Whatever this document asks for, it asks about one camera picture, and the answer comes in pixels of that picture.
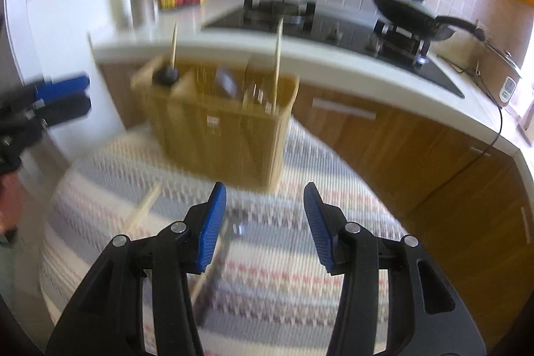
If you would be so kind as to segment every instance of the kitchen counter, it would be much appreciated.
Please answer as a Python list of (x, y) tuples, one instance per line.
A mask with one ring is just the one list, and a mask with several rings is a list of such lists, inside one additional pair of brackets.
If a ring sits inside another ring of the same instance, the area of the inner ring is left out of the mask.
[[(272, 56), (276, 40), (273, 34), (201, 30), (203, 24), (240, 5), (242, 0), (206, 0), (201, 6), (160, 13), (156, 25), (143, 29), (94, 31), (90, 33), (94, 60), (98, 64), (139, 62), (169, 52), (175, 23), (178, 57), (200, 56), (244, 64), (251, 55)], [(299, 74), (303, 82), (405, 109), (492, 143), (500, 125), (495, 105), (466, 75), (456, 73), (432, 54), (431, 58), (465, 98), (383, 61), (291, 37), (282, 41), (280, 70)], [(503, 131), (495, 147), (513, 157), (534, 209), (534, 150), (522, 137), (513, 117), (505, 110), (502, 113)]]

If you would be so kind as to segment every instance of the black cable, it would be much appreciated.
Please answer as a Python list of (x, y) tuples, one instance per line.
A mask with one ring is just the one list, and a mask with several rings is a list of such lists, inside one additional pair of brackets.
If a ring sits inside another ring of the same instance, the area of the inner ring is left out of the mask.
[[(455, 64), (455, 66), (457, 68), (459, 68), (461, 70), (460, 74), (462, 73), (467, 73), (467, 74), (470, 74), (469, 70), (468, 69), (463, 69), (461, 68), (460, 66), (457, 66)], [(484, 80), (482, 80), (482, 77), (480, 77), (480, 72), (476, 69), (474, 70), (474, 73), (479, 77), (479, 80), (481, 82), (481, 84), (484, 86), (484, 89), (485, 89), (485, 94), (490, 98), (490, 100), (493, 102), (493, 104), (497, 107), (497, 109), (499, 109), (499, 116), (500, 116), (500, 127), (499, 127), (499, 132), (497, 133), (497, 136), (495, 137), (495, 139), (493, 140), (493, 142), (491, 144), (489, 144), (485, 149), (484, 151), (482, 151), (482, 153), (479, 154), (479, 156), (476, 156), (472, 161), (470, 161), (467, 165), (465, 165), (462, 169), (458, 170), (458, 172), (456, 172), (454, 175), (452, 175), (448, 180), (444, 181), (443, 183), (441, 183), (438, 187), (436, 187), (433, 191), (431, 191), (427, 196), (425, 196), (421, 201), (419, 201), (419, 203), (412, 208), (412, 210), (410, 210), (410, 214), (417, 208), (421, 207), (424, 203), (426, 203), (426, 201), (428, 201), (430, 198), (432, 198), (438, 191), (440, 191), (442, 188), (444, 188), (447, 184), (449, 184), (452, 180), (454, 180), (457, 176), (459, 176), (461, 173), (463, 173), (466, 169), (470, 168), (473, 164), (475, 164), (475, 162), (479, 161), (479, 159), (482, 157), (482, 156), (485, 156), (489, 150), (491, 150), (493, 148), (493, 146), (495, 145), (495, 143), (499, 140), (500, 138), (500, 135), (503, 131), (503, 108), (501, 108), (501, 106), (497, 103), (497, 100), (495, 100), (495, 98), (491, 95), (490, 93), (490, 90), (488, 89), (488, 87), (486, 86), (486, 84), (484, 83)]]

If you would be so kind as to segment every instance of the metal screw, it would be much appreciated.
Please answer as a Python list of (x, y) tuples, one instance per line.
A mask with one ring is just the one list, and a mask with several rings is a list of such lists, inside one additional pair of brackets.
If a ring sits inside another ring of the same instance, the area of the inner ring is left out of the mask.
[(113, 246), (120, 248), (121, 246), (124, 246), (127, 242), (127, 238), (123, 235), (116, 235), (113, 238)]
[(174, 222), (170, 226), (170, 230), (173, 233), (176, 233), (176, 234), (183, 233), (187, 228), (188, 228), (188, 226), (185, 223), (183, 223), (182, 221)]
[(408, 235), (404, 238), (404, 243), (414, 248), (419, 244), (419, 240), (417, 240), (413, 235)]
[(361, 231), (361, 227), (356, 222), (347, 222), (345, 230), (347, 233), (358, 234)]

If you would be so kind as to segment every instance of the brown storage box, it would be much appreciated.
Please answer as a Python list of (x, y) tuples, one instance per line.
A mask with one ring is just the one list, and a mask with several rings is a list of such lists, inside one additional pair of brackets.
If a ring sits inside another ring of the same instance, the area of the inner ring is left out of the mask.
[[(131, 81), (132, 89), (166, 154), (180, 167), (231, 186), (273, 191), (282, 171), (284, 142), (298, 77), (278, 81), (277, 113), (261, 105), (219, 97), (218, 64), (177, 62), (180, 80), (167, 89), (152, 85), (152, 75), (169, 58), (148, 62)], [(243, 83), (271, 83), (271, 71), (227, 67)]]

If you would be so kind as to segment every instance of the cabinet handle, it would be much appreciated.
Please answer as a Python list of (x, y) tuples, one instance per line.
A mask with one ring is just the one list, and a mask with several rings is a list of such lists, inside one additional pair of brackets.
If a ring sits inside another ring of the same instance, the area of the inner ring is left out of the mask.
[(471, 151), (474, 151), (474, 152), (477, 153), (477, 154), (484, 154), (484, 156), (486, 156), (486, 157), (491, 157), (491, 154), (488, 154), (488, 153), (486, 153), (486, 152), (484, 152), (484, 151), (482, 151), (482, 150), (479, 150), (478, 148), (476, 148), (476, 147), (474, 147), (474, 146), (472, 146), (472, 145), (469, 146), (469, 149), (470, 149)]
[(323, 100), (322, 98), (314, 97), (311, 104), (312, 108), (319, 108), (331, 110), (333, 112), (346, 113), (347, 115), (354, 115), (355, 117), (376, 120), (376, 113), (362, 108), (355, 108), (343, 103), (336, 103), (330, 100)]
[(521, 216), (523, 217), (523, 227), (525, 228), (525, 239), (527, 239), (527, 244), (530, 244), (532, 239), (530, 238), (530, 225), (525, 207), (521, 207)]

